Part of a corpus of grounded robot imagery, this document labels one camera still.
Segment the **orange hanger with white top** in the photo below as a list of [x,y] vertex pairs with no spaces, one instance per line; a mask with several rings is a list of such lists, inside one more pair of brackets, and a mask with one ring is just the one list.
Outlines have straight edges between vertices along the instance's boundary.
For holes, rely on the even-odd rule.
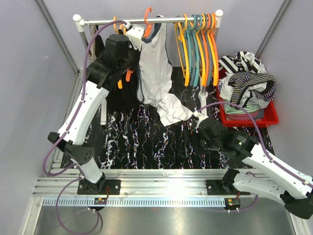
[[[148,7],[146,9],[146,11],[145,11],[144,23],[146,24],[146,30],[145,30],[145,33],[144,33],[144,36],[143,36],[144,38],[147,38],[150,35],[151,30],[152,30],[152,26],[153,26],[153,23],[148,23],[147,22],[148,13],[152,13],[152,7]],[[126,82],[130,81],[132,73],[133,73],[132,70],[127,70],[127,72],[126,72],[126,79],[125,79]],[[118,86],[118,89],[122,89],[123,88],[122,80],[118,81],[117,86]]]

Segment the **white tank top navy trim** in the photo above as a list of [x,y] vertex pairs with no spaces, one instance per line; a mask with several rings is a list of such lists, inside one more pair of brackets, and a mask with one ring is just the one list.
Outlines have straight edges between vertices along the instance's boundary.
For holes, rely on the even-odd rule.
[[166,37],[166,23],[156,23],[152,34],[142,39],[137,72],[137,98],[156,108],[163,126],[186,121],[193,114],[176,95],[170,93],[173,67],[168,59]]

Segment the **black white striped tank top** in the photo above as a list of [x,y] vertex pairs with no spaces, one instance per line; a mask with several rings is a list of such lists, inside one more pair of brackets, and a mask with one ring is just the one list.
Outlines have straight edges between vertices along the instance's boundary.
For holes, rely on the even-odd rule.
[[267,73],[264,64],[252,52],[239,51],[234,56],[225,55],[218,62],[219,68],[225,69],[226,76],[232,76],[239,72]]

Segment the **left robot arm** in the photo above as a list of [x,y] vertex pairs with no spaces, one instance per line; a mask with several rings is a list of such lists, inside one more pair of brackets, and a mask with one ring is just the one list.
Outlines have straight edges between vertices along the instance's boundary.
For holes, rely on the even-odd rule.
[[80,194],[101,194],[107,187],[105,174],[94,159],[94,147],[85,143],[85,135],[97,109],[116,83],[139,64],[142,36],[112,34],[105,49],[86,69],[85,81],[66,122],[48,140],[81,170]]

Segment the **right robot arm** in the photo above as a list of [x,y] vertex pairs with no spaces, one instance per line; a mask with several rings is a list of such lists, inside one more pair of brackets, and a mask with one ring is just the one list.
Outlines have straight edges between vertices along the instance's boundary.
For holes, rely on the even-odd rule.
[[299,218],[312,217],[313,178],[267,152],[255,137],[243,131],[231,131],[218,120],[201,116],[196,126],[196,140],[200,150],[219,151],[271,178],[263,180],[229,169],[221,180],[222,190],[226,194],[256,194],[283,205],[289,213]]

